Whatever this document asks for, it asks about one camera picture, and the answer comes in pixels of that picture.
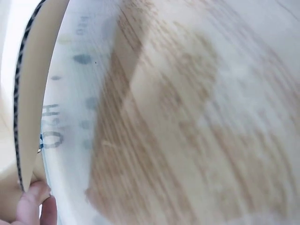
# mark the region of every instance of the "brown wood grain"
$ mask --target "brown wood grain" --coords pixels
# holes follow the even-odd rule
[[[299,210],[300,71],[230,2],[120,7],[86,191],[114,224],[268,224]]]

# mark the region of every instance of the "finger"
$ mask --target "finger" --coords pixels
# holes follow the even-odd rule
[[[43,202],[40,225],[57,225],[57,207],[54,196]]]
[[[3,221],[3,220],[0,220],[0,225],[9,225],[9,223]]]
[[[28,225],[39,225],[39,206],[49,196],[50,188],[46,183],[38,181],[31,184],[18,203],[16,220]]]

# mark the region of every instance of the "cardboard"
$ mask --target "cardboard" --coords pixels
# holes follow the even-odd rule
[[[0,165],[1,220],[13,221],[22,191],[27,191],[32,182],[46,180],[38,153],[42,107],[52,53],[68,2],[0,1],[4,21],[0,28],[0,154],[5,162]],[[18,18],[9,17],[10,3],[31,4],[32,12],[21,15],[29,15],[27,22],[17,23]]]

